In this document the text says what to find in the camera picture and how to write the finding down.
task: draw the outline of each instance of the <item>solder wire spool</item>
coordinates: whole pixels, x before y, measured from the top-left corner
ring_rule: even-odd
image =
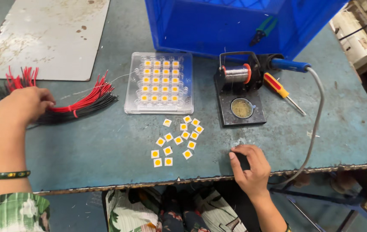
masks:
[[[225,83],[242,82],[248,84],[251,80],[251,67],[249,64],[229,67],[222,66],[222,69],[225,75]]]

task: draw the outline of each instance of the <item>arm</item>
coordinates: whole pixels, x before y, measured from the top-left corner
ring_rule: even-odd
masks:
[[[285,232],[287,224],[271,200],[267,182],[271,167],[263,152],[255,145],[239,145],[231,148],[229,158],[235,181],[248,195],[258,215],[263,232]],[[234,152],[247,156],[251,170],[243,171]]]
[[[54,102],[47,89],[37,87],[17,89],[0,101],[0,172],[27,170],[26,127]],[[13,192],[32,192],[29,180],[0,180],[0,195]]]

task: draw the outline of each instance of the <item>rusted table edge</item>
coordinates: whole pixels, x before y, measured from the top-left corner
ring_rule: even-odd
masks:
[[[304,173],[313,173],[313,172],[332,172],[332,171],[349,171],[349,170],[359,170],[359,169],[367,169],[366,164],[359,165],[338,165],[336,167],[328,167],[328,168],[306,168],[304,169]],[[292,171],[278,171],[271,172],[270,176],[281,176],[281,175],[290,175],[297,172],[297,170]],[[216,177],[199,177],[196,179],[187,179],[187,180],[170,180],[165,182],[150,182],[150,183],[139,183],[139,184],[127,184],[127,185],[110,185],[103,187],[85,187],[78,189],[63,189],[63,190],[52,190],[52,191],[40,191],[34,192],[34,194],[38,194],[40,196],[45,195],[57,195],[57,194],[68,194],[68,193],[79,193],[79,192],[94,192],[94,191],[106,191],[112,189],[126,189],[126,188],[141,188],[141,187],[153,187],[157,185],[172,185],[172,184],[187,184],[191,182],[206,182],[206,181],[219,181],[219,180],[233,180],[233,176],[216,176]]]

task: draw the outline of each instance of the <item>black metal base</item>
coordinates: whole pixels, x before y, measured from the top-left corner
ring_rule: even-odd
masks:
[[[265,114],[263,113],[261,99],[258,95],[258,90],[237,89],[232,90],[218,89],[216,78],[214,78],[215,88],[217,90],[217,97],[219,102],[219,110],[221,112],[222,126],[230,125],[248,125],[248,124],[264,124],[266,123]],[[231,111],[231,103],[236,98],[248,99],[255,105],[253,114],[247,119],[240,119],[236,117]]]

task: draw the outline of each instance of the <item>patterned dress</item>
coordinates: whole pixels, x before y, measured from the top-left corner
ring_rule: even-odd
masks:
[[[167,191],[163,195],[153,188],[109,191],[109,231],[247,232],[216,190],[190,197]],[[0,195],[0,232],[50,231],[49,205],[48,200],[32,193]]]

